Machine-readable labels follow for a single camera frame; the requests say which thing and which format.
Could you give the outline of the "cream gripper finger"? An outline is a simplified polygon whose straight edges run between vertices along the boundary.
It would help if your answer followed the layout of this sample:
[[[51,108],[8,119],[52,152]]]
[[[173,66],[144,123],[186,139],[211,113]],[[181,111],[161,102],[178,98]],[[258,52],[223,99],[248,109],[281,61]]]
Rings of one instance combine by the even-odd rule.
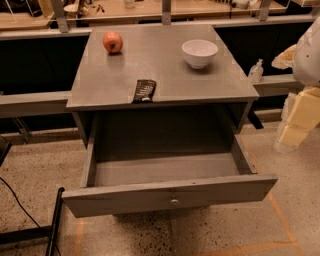
[[[309,132],[320,123],[320,88],[300,92],[278,139],[288,147],[298,147]]]

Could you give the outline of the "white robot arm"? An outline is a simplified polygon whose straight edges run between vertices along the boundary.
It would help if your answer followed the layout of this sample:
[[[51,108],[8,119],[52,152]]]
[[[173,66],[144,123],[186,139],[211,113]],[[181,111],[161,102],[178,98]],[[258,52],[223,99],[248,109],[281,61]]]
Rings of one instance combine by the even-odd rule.
[[[293,58],[293,77],[306,87],[295,97],[278,141],[298,147],[320,123],[320,17],[299,39]]]

